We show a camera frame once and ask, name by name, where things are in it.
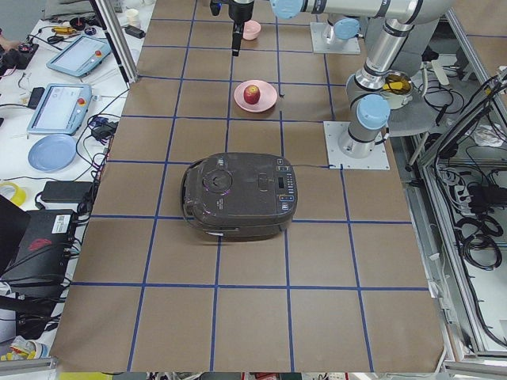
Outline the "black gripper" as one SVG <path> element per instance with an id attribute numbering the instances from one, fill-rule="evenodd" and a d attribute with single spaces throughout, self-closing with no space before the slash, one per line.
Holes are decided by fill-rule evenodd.
<path id="1" fill-rule="evenodd" d="M 254 0 L 230 0 L 228 14 L 233 21 L 249 21 L 253 15 Z M 234 23 L 232 32 L 232 55 L 239 56 L 242 43 L 242 25 Z"/>

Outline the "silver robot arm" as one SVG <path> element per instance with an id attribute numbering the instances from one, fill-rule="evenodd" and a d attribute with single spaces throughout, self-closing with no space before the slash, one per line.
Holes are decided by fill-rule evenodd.
<path id="1" fill-rule="evenodd" d="M 382 17 L 383 27 L 364 65 L 347 82 L 351 121 L 340 134 L 338 146 L 351 158 L 366 158 L 387 124 L 390 107 L 379 94 L 385 77 L 415 25 L 435 21 L 452 1 L 271 1 L 277 17 L 290 19 L 301 12 L 355 17 Z"/>
<path id="2" fill-rule="evenodd" d="M 309 1 L 270 1 L 269 3 L 276 17 L 284 19 L 293 18 L 307 11 L 311 14 L 320 14 L 324 12 L 326 5 L 326 1 L 314 1 L 312 6 Z M 219 15 L 223 4 L 227 4 L 229 18 L 233 21 L 231 53 L 237 57 L 241 49 L 246 22 L 253 16 L 254 1 L 210 1 L 209 7 L 213 16 Z M 356 18 L 339 16 L 332 18 L 330 14 L 323 36 L 330 44 L 335 40 L 350 40 L 356 37 L 359 31 L 360 22 Z"/>

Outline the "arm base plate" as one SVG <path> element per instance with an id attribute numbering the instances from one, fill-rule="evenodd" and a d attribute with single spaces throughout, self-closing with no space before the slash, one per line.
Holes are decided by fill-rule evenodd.
<path id="1" fill-rule="evenodd" d="M 349 122 L 323 123 L 328 166 L 344 170 L 389 170 L 382 133 L 371 142 L 357 142 L 349 135 Z"/>
<path id="2" fill-rule="evenodd" d="M 334 28 L 327 22 L 311 22 L 311 41 L 313 52 L 317 54 L 359 55 L 360 45 L 354 36 L 350 39 L 339 39 Z"/>

